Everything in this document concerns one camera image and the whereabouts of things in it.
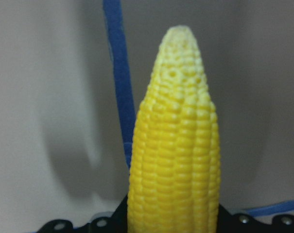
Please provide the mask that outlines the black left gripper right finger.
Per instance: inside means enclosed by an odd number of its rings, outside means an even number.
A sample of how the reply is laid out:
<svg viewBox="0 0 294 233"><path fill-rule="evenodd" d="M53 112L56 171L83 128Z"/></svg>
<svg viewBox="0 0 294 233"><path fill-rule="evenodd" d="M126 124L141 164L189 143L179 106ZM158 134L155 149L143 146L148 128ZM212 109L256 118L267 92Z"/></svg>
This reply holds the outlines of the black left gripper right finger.
<svg viewBox="0 0 294 233"><path fill-rule="evenodd" d="M219 205L218 232L220 233L294 233L294 202L281 202L251 208L231 214ZM256 220L259 216L272 215L270 224Z"/></svg>

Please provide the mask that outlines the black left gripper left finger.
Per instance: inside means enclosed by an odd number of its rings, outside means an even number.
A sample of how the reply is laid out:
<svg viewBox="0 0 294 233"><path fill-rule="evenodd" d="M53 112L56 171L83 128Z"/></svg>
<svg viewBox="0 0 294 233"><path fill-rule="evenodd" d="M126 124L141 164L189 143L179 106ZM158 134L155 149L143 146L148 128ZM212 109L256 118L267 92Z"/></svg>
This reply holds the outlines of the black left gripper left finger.
<svg viewBox="0 0 294 233"><path fill-rule="evenodd" d="M127 196L111 216L100 216L81 227L65 219L55 219L45 223L37 233L126 233L127 227Z"/></svg>

